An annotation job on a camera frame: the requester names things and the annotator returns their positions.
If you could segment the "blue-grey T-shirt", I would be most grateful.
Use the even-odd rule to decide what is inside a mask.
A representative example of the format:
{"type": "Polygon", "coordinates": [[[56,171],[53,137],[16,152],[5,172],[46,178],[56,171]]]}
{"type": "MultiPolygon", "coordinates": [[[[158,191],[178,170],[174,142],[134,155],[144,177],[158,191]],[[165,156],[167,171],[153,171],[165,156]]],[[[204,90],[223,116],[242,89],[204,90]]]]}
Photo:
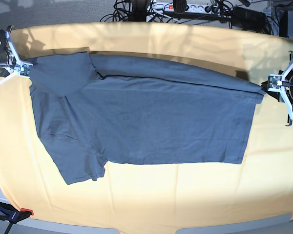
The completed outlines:
{"type": "Polygon", "coordinates": [[[37,135],[66,184],[105,164],[240,164],[261,87],[183,63],[87,52],[30,71],[37,135]]]}

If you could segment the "black power adapter box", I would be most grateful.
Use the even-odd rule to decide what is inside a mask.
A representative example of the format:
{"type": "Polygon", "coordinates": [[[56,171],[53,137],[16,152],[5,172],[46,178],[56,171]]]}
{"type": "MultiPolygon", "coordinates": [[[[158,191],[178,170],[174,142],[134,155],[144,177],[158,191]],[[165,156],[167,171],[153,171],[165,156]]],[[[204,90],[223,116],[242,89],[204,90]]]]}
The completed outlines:
{"type": "Polygon", "coordinates": [[[232,16],[235,20],[242,23],[264,25],[266,22],[266,15],[264,13],[238,6],[234,7],[232,16]]]}

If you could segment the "yellow table cloth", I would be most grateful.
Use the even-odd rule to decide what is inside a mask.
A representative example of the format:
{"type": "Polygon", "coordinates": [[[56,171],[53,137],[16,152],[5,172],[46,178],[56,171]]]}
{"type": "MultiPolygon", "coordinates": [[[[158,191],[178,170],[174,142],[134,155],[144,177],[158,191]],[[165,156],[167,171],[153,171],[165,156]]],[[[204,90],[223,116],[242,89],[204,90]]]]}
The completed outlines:
{"type": "MultiPolygon", "coordinates": [[[[260,84],[285,68],[293,40],[208,26],[86,23],[12,32],[25,58],[92,51],[174,60],[260,84]]],[[[36,134],[30,80],[0,87],[0,190],[34,219],[123,234],[173,234],[289,214],[293,218],[293,125],[282,103],[256,107],[240,165],[107,163],[105,176],[67,185],[36,134]]]]}

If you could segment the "white power strip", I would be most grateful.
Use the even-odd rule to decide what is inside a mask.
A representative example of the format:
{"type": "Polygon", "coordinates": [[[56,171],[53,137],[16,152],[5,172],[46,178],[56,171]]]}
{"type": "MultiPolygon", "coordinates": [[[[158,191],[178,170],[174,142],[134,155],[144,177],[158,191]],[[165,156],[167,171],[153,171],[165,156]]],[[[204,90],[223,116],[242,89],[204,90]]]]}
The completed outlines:
{"type": "MultiPolygon", "coordinates": [[[[174,11],[173,3],[169,2],[154,2],[152,4],[152,9],[155,11],[159,11],[164,14],[178,14],[180,15],[181,13],[177,13],[174,11]]],[[[188,15],[211,15],[211,14],[216,14],[220,13],[220,9],[216,5],[201,5],[201,4],[192,4],[188,3],[186,6],[185,12],[183,14],[188,14],[188,15]]]]}

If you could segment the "blue red bar clamp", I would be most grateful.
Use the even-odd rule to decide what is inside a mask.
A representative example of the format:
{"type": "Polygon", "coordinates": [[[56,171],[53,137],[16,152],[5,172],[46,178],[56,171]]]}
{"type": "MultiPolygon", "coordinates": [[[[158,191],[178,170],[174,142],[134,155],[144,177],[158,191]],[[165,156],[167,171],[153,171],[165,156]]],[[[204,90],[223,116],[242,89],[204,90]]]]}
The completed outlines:
{"type": "Polygon", "coordinates": [[[10,204],[0,202],[0,221],[9,223],[4,234],[8,234],[13,225],[33,215],[34,212],[31,209],[21,208],[19,211],[10,204]]]}

